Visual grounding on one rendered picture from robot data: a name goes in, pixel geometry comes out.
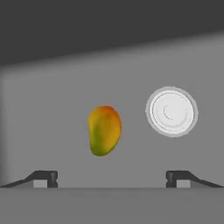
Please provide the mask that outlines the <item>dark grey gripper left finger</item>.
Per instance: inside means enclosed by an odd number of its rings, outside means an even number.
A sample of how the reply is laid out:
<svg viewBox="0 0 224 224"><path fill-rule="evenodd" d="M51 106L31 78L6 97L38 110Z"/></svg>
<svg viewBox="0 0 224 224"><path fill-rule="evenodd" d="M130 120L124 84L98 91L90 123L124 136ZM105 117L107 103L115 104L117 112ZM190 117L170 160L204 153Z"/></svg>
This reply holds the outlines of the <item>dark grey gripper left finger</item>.
<svg viewBox="0 0 224 224"><path fill-rule="evenodd" d="M1 185L1 188L57 188L58 187L57 171L34 171L24 179Z"/></svg>

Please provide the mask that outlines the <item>yellow green mango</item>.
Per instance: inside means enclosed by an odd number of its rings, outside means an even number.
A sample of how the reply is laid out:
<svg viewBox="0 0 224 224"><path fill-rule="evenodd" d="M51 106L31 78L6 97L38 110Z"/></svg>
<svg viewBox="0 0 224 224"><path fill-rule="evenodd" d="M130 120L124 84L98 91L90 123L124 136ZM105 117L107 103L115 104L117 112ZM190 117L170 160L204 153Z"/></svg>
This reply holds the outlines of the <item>yellow green mango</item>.
<svg viewBox="0 0 224 224"><path fill-rule="evenodd" d="M90 150L102 157L116 147L122 134L122 120L114 108L100 106L90 113L88 129Z"/></svg>

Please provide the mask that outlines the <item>grey sink basin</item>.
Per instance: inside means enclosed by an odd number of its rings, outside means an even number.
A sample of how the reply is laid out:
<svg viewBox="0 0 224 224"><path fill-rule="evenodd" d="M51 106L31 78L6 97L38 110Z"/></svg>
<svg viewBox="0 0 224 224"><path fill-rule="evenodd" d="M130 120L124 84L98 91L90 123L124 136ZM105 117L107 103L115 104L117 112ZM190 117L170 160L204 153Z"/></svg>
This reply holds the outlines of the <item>grey sink basin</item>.
<svg viewBox="0 0 224 224"><path fill-rule="evenodd" d="M150 95L184 89L199 120L186 136L158 134ZM88 144L88 115L109 105L122 138L105 157ZM62 187L161 187L169 170L224 186L224 31L7 66L0 74L0 183L55 170Z"/></svg>

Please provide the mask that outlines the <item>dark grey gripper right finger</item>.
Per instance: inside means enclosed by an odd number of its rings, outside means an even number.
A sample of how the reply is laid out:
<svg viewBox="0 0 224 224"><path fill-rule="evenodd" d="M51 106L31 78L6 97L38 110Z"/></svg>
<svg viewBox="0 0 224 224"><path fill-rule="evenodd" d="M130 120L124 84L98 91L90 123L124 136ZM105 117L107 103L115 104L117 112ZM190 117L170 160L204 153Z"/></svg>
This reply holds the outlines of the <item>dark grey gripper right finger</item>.
<svg viewBox="0 0 224 224"><path fill-rule="evenodd" d="M197 178L190 171L167 171L166 188L222 188L222 185Z"/></svg>

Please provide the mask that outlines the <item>round white sink drain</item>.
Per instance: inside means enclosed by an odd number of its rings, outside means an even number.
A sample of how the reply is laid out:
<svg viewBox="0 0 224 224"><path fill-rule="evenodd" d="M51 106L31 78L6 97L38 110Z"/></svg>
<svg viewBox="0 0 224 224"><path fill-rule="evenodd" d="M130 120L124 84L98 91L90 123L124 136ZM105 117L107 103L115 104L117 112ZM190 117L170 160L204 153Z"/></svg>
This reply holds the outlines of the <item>round white sink drain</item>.
<svg viewBox="0 0 224 224"><path fill-rule="evenodd" d="M162 87L150 95L145 115L157 133L175 138L187 135L195 127L199 110L196 101L184 89Z"/></svg>

